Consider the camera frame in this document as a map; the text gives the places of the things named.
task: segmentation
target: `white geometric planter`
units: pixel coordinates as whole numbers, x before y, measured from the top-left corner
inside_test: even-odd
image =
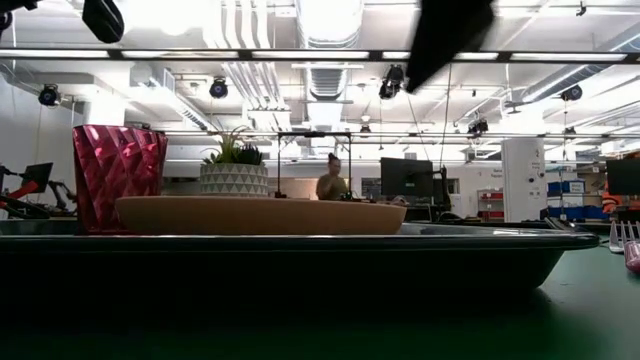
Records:
[[[200,167],[203,195],[267,197],[269,172],[263,165],[204,164]]]

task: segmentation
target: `succulent plant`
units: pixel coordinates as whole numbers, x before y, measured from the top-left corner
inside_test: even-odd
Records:
[[[205,164],[247,164],[261,165],[262,153],[254,145],[238,146],[239,133],[245,127],[240,126],[233,129],[230,133],[220,135],[220,150],[214,150],[208,158],[202,159]]]

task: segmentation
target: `blue storage bin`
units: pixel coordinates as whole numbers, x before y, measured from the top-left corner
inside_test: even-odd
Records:
[[[560,186],[559,181],[554,181],[547,184],[547,192],[549,193],[553,193],[553,194],[560,193],[561,189],[562,187]]]
[[[584,207],[584,217],[587,219],[608,219],[609,214],[602,212],[601,206],[588,205]]]
[[[559,181],[550,182],[547,184],[548,196],[558,196],[560,193],[565,194],[583,194],[584,193],[584,180],[565,180],[562,184]]]
[[[567,220],[581,220],[584,219],[584,206],[578,206],[574,208],[564,208],[564,213],[567,215]],[[549,207],[549,216],[559,218],[562,214],[562,208]]]

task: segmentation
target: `potted plant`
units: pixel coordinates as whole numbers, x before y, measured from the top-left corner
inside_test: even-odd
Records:
[[[220,150],[203,159],[200,192],[205,195],[267,197],[269,173],[262,153],[253,145],[238,144],[240,128],[222,134]]]

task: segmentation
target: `person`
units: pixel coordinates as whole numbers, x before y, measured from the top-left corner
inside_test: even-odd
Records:
[[[319,200],[340,200],[340,195],[349,191],[344,179],[340,177],[340,159],[333,154],[329,154],[327,166],[329,173],[322,175],[318,179],[316,195]]]
[[[640,158],[640,152],[633,152],[633,153],[629,153],[626,154],[623,159],[638,159]],[[605,214],[613,214],[615,212],[620,212],[618,209],[618,206],[624,206],[625,205],[625,197],[621,196],[621,195],[611,195],[609,193],[609,183],[607,181],[605,181],[604,183],[604,193],[602,194],[602,212],[604,212]],[[634,219],[637,219],[638,216],[638,212],[640,211],[640,200],[633,197],[627,197],[628,198],[628,208],[626,209],[627,214],[624,215],[632,215],[632,214],[636,214]]]

